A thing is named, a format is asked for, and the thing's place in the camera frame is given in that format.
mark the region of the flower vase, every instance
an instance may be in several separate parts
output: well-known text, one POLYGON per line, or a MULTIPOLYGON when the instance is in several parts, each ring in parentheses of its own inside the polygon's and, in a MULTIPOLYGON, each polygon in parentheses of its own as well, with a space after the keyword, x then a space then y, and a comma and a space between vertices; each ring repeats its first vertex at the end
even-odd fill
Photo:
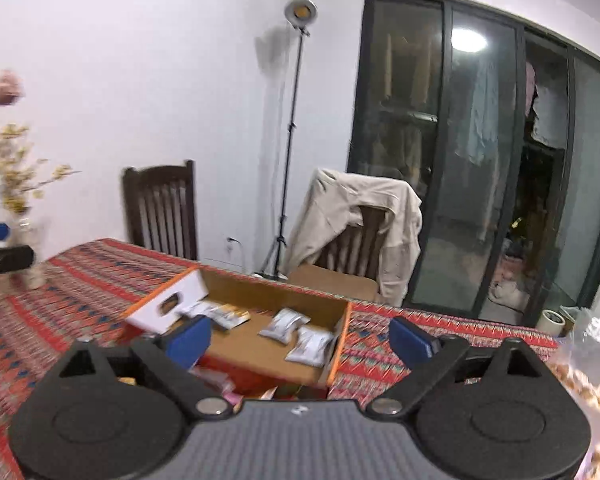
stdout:
POLYGON ((44 265, 38 259, 38 229, 32 224, 26 212, 20 216, 16 216, 11 233, 11 245, 28 245, 33 249, 35 254, 32 266, 29 269, 18 270, 17 275, 20 276, 22 283, 27 289, 40 288, 45 284, 46 278, 44 265))

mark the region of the snack packet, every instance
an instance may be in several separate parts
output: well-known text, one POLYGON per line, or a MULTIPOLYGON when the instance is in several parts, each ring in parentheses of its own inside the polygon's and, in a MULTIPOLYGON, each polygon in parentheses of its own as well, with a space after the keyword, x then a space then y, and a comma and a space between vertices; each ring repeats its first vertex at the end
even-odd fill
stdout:
POLYGON ((298 329, 298 344, 286 355, 285 361, 322 367, 326 361, 325 350, 332 339, 331 332, 301 326, 298 329))
POLYGON ((198 315, 208 316, 208 313, 222 304, 211 300, 200 300, 194 304, 180 304, 174 311, 178 314, 184 314, 187 317, 196 317, 198 315))
POLYGON ((248 310, 242 310, 230 304, 224 304, 223 306, 209 310, 205 315, 210 317, 216 325, 224 330, 231 330, 251 319, 251 314, 249 314, 248 310))
POLYGON ((311 318, 303 316, 290 308, 283 308, 273 317, 267 327, 260 330, 258 334, 288 345, 293 331, 300 325, 309 323, 309 321, 311 321, 311 318))

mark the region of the ceiling light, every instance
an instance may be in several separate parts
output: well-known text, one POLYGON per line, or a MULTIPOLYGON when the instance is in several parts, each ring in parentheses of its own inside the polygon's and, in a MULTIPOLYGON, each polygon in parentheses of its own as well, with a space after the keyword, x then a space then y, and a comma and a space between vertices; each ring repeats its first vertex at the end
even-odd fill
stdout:
POLYGON ((451 31, 451 46, 463 52, 479 52, 487 46, 487 40, 474 30, 454 28, 451 31))

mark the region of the red patterned tablecloth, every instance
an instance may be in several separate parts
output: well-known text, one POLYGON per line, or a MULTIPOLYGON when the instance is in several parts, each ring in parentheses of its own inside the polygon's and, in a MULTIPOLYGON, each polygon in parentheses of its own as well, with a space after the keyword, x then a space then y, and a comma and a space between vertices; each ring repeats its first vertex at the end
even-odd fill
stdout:
MULTIPOLYGON (((36 381, 78 336, 113 343, 122 332, 119 314, 191 262, 106 238, 69 249, 45 265, 48 279, 39 290, 18 293, 0 276, 0 480, 22 478, 6 430, 36 381)), ((433 335, 452 332, 475 346, 497 346, 518 336, 543 359, 555 347, 532 329, 356 302, 330 398, 365 404, 405 375, 386 335, 397 314, 433 335)))

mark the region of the glass door frame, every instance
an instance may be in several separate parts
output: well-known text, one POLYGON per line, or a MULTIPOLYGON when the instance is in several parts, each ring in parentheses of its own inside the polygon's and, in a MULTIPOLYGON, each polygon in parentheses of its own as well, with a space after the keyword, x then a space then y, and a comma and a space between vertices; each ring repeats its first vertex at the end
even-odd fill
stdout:
POLYGON ((427 193, 427 204, 424 207, 422 214, 422 229, 418 241, 420 243, 420 257, 411 274, 407 295, 403 306, 424 308, 430 312, 439 314, 451 314, 452 316, 461 315, 472 319, 477 319, 480 311, 484 306, 484 300, 489 291, 491 277, 495 271, 505 236, 509 229, 513 209, 516 201, 516 183, 518 182, 518 172, 520 170, 520 157, 522 156, 522 144, 525 124, 525 94, 519 91, 521 88, 526 88, 526 65, 525 65, 525 34, 524 26, 508 16, 493 14, 488 10, 479 9, 468 6, 462 3, 451 0, 442 0, 444 23, 442 27, 443 34, 443 53, 442 53, 442 84, 440 89, 440 110, 438 113, 438 136, 436 137, 436 153, 432 166, 432 179, 427 193), (509 170, 502 200, 502 208, 500 210, 500 218, 496 234, 491 245, 490 254, 487 260, 487 265, 484 269, 482 280, 478 288, 474 304, 470 310, 457 310, 442 305, 423 304, 413 302, 413 295, 416 290, 416 284, 422 270, 422 262, 424 254, 427 251, 427 243, 429 241, 430 232, 435 220, 436 206, 438 205, 440 187, 442 184, 443 169, 445 167, 445 158, 448 143, 448 117, 451 102, 450 79, 451 79, 451 63, 452 63, 452 45, 451 31, 453 29, 453 13, 462 12, 470 14, 477 18, 496 22, 500 25, 511 28, 515 34, 516 42, 516 106, 514 109, 514 123, 512 127, 512 147, 510 153, 509 170))

